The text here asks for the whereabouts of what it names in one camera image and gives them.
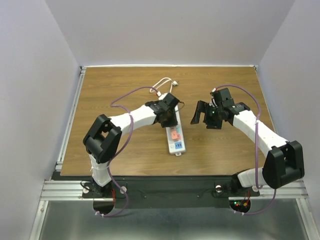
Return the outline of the pink orange charger plug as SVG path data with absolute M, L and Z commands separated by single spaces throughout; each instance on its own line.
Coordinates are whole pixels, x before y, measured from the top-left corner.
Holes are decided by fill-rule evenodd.
M 178 132 L 171 132 L 171 138 L 174 142 L 181 139 L 181 135 Z

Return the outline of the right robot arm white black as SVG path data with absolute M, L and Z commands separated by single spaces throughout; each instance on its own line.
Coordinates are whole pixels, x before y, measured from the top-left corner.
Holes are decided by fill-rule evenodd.
M 233 175 L 230 182 L 233 194 L 242 195 L 250 187 L 269 186 L 276 190 L 305 176 L 302 145 L 277 135 L 243 102 L 212 105 L 200 100 L 190 123 L 198 124 L 201 114 L 207 129 L 221 129 L 222 123 L 228 122 L 254 142 L 256 153 L 265 156 L 263 167 L 255 166 Z

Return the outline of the white power strip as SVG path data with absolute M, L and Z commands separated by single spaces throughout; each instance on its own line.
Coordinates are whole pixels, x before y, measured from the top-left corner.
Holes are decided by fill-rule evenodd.
M 166 127 L 165 130 L 169 153 L 178 157 L 181 156 L 182 153 L 186 152 L 186 145 L 184 141 L 183 129 L 178 106 L 176 106 L 174 110 L 177 119 L 177 125 L 173 127 Z

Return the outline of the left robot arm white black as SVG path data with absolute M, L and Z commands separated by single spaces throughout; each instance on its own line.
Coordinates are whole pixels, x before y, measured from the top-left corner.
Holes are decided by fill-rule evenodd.
M 174 95 L 166 93 L 121 115 L 99 115 L 83 139 L 91 162 L 92 186 L 87 190 L 100 197 L 108 196 L 112 191 L 110 163 L 129 143 L 133 131 L 157 123 L 163 128 L 177 126 L 176 111 L 180 103 Z

